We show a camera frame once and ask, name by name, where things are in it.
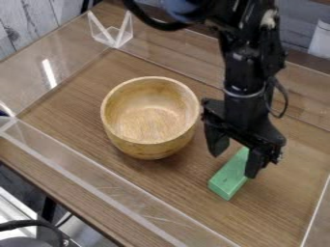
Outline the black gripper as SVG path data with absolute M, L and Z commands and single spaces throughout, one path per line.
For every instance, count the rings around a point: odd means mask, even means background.
M 273 112 L 276 87 L 264 85 L 252 94 L 225 93 L 225 99 L 202 99 L 202 122 L 210 154 L 218 157 L 234 139 L 249 148 L 245 175 L 256 178 L 264 165 L 277 164 L 286 145 L 286 138 L 276 128 L 270 116 L 282 118 Z

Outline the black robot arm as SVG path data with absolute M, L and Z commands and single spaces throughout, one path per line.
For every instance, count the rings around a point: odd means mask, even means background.
M 276 0 L 165 0 L 176 20 L 202 23 L 216 30 L 225 62 L 225 97 L 202 101 L 208 148 L 218 156 L 237 140 L 249 148 L 245 175 L 256 178 L 282 156 L 286 138 L 270 117 L 276 75 L 285 68 Z

